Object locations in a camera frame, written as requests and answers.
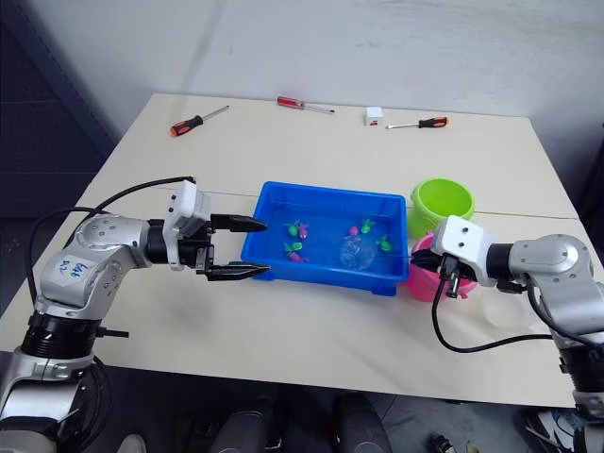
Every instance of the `small white box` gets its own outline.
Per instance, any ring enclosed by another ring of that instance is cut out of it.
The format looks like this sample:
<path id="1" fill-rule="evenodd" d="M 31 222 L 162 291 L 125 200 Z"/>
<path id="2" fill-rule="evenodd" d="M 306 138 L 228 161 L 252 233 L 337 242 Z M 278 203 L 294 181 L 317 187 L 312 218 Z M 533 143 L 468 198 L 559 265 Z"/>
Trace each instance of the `small white box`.
<path id="1" fill-rule="evenodd" d="M 384 121 L 384 110 L 381 107 L 367 107 L 365 109 L 365 125 L 379 126 Z"/>

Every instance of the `pink cup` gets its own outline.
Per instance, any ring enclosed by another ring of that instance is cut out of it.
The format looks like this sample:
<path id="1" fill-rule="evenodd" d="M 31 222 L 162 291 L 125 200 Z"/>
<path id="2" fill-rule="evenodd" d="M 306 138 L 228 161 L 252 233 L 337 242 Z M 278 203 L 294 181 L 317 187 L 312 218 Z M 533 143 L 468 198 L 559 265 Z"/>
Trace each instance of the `pink cup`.
<path id="1" fill-rule="evenodd" d="M 417 250 L 423 250 L 425 248 L 430 248 L 432 245 L 433 234 L 429 233 L 427 236 L 424 236 L 420 239 L 416 245 L 413 246 L 411 252 L 416 252 Z M 433 302 L 434 295 L 436 294 L 436 290 L 438 289 L 438 284 L 440 282 L 439 275 L 435 272 L 427 271 L 426 269 L 422 269 L 414 264 L 410 266 L 409 270 L 409 279 L 407 280 L 407 289 L 411 296 L 418 300 L 423 300 L 424 302 Z M 468 293 L 476 288 L 477 283 L 475 281 L 466 280 L 465 278 L 461 279 L 460 289 L 458 294 L 462 299 L 467 298 Z M 445 289 L 443 290 L 443 294 L 441 295 L 441 300 L 446 297 L 446 290 L 449 287 L 449 283 L 445 283 Z"/>

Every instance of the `screwdriver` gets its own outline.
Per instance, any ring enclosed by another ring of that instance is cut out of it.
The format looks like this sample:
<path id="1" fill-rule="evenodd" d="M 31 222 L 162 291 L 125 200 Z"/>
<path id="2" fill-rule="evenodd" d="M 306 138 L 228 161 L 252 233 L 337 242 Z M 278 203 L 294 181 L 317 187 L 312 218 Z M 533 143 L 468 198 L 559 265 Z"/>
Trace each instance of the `screwdriver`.
<path id="1" fill-rule="evenodd" d="M 336 112 L 336 110 L 334 109 L 325 109 L 323 107 L 309 106 L 305 101 L 299 101 L 297 99 L 292 99 L 291 97 L 284 96 L 280 96 L 277 98 L 277 105 L 282 107 L 289 107 L 290 109 L 322 111 L 323 113 Z"/>
<path id="2" fill-rule="evenodd" d="M 186 134 L 194 127 L 198 127 L 203 125 L 209 118 L 212 116 L 216 116 L 219 113 L 222 113 L 225 110 L 228 110 L 229 106 L 224 106 L 221 109 L 215 110 L 212 113 L 208 113 L 206 116 L 195 115 L 191 120 L 181 121 L 180 123 L 176 123 L 172 127 L 170 127 L 170 133 L 173 137 L 178 137 L 179 135 Z"/>
<path id="3" fill-rule="evenodd" d="M 408 125 L 388 125 L 387 129 L 399 129 L 401 127 L 445 127 L 449 124 L 449 119 L 446 116 L 438 118 L 430 118 L 429 120 L 420 120 L 419 123 L 409 123 Z"/>

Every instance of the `green bowl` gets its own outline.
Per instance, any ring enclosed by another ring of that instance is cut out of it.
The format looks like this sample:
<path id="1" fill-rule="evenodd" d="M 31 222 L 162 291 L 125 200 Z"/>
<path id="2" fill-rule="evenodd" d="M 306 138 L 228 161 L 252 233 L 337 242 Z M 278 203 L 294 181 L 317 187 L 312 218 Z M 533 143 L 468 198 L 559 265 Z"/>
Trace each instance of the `green bowl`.
<path id="1" fill-rule="evenodd" d="M 474 214 L 474 196 L 451 179 L 427 179 L 413 189 L 413 206 L 407 228 L 413 238 L 423 238 L 449 215 L 470 220 Z"/>

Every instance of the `white tabletop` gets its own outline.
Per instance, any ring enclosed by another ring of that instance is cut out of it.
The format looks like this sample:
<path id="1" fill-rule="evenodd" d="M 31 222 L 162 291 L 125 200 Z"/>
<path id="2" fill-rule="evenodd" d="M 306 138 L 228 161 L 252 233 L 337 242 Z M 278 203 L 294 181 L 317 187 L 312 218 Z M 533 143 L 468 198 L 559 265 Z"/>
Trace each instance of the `white tabletop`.
<path id="1" fill-rule="evenodd" d="M 160 218 L 171 191 L 150 189 L 130 195 L 112 211 Z M 82 204 L 101 196 L 94 189 Z M 250 214 L 257 198 L 214 194 L 212 211 Z M 42 255 L 59 250 L 81 215 L 72 215 Z M 574 219 L 477 214 L 474 221 L 502 242 L 552 232 L 575 235 L 589 244 Z M 244 235 L 218 232 L 217 262 L 237 259 Z M 596 278 L 604 272 L 595 263 Z M 40 272 L 36 266 L 36 275 Z M 533 318 L 529 327 L 496 328 L 483 304 L 521 303 L 520 295 L 478 288 L 466 301 L 446 301 L 442 329 L 453 344 L 470 346 L 527 332 L 545 332 Z M 558 368 L 552 342 L 532 341 L 477 354 L 459 355 L 440 346 L 430 323 L 430 304 L 405 296 L 277 280 L 208 283 L 192 270 L 167 266 L 131 271 L 104 325 L 128 330 L 130 338 L 100 339 L 95 352 L 108 364 L 226 378 L 293 382 L 393 394 L 572 406 L 572 384 Z M 31 314 L 26 285 L 0 320 L 0 349 L 23 339 Z"/>
<path id="2" fill-rule="evenodd" d="M 169 126 L 230 110 L 181 137 Z M 577 218 L 527 118 L 386 109 L 387 124 L 447 115 L 436 129 L 363 124 L 363 108 L 333 115 L 275 102 L 155 94 L 92 182 L 106 196 L 149 179 L 193 175 L 215 193 L 257 195 L 267 180 L 409 196 L 420 181 L 464 184 L 479 212 Z"/>

